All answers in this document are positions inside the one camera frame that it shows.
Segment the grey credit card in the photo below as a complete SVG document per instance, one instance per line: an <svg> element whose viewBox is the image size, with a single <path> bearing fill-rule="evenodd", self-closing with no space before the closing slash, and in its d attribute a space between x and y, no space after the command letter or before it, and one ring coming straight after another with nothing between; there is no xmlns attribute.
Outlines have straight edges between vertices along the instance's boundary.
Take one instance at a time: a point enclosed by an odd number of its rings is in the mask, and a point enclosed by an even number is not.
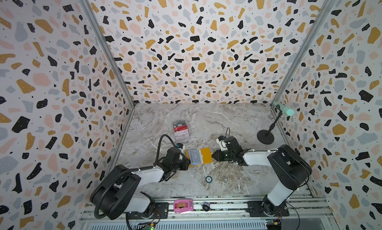
<svg viewBox="0 0 382 230"><path fill-rule="evenodd" d="M200 149L191 149L188 151L191 166L198 166L204 163L202 151Z"/></svg>

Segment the yellow leather card holder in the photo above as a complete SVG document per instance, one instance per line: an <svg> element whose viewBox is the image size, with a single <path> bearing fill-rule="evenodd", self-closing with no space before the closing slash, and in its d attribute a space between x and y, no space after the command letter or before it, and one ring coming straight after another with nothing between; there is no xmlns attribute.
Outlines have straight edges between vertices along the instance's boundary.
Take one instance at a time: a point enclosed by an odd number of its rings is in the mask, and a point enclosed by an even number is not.
<svg viewBox="0 0 382 230"><path fill-rule="evenodd" d="M187 150L186 156L191 162L191 167L209 164L213 162L212 153L209 147L202 149Z"/></svg>

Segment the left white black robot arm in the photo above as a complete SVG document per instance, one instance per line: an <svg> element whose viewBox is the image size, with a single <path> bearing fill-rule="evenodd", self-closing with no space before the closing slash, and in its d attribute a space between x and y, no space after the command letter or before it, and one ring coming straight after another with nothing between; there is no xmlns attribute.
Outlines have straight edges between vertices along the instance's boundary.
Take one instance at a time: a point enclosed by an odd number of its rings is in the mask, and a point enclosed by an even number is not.
<svg viewBox="0 0 382 230"><path fill-rule="evenodd" d="M123 213L136 213L142 218L154 216L155 200L138 188L170 180L178 171L187 171L191 161L183 153L180 143L168 149L166 156L152 166L129 169L117 165L91 194L96 219L117 219Z"/></svg>

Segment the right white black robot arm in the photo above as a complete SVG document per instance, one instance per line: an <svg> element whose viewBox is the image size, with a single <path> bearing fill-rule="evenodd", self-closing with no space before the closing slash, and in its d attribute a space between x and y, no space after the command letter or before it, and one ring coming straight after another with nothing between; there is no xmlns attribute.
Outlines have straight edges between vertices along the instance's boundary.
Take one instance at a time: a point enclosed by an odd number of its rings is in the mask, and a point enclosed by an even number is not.
<svg viewBox="0 0 382 230"><path fill-rule="evenodd" d="M279 181L263 201L248 204L248 212L256 217L280 215L287 199L306 184L312 174L307 162L286 144L273 150L244 150L232 136L219 136L216 142L220 147L212 154L216 161L228 161L240 166L269 166L276 173Z"/></svg>

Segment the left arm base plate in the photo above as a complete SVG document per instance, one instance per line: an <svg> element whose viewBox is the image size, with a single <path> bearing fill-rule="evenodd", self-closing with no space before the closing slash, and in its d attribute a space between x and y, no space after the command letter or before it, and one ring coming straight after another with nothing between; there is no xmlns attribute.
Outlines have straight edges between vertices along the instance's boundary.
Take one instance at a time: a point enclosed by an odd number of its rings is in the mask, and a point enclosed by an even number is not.
<svg viewBox="0 0 382 230"><path fill-rule="evenodd" d="M129 220L149 221L154 219L167 219L169 214L169 203L154 203L150 204L148 209L143 213L128 212Z"/></svg>

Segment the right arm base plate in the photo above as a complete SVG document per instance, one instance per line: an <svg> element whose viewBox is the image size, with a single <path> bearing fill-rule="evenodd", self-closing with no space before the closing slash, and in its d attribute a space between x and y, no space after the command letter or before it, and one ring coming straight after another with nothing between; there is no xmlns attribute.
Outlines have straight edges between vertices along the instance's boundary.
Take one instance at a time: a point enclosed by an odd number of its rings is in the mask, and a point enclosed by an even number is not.
<svg viewBox="0 0 382 230"><path fill-rule="evenodd" d="M271 202L249 201L247 210L250 217L289 217L289 211L284 201L281 205L275 207Z"/></svg>

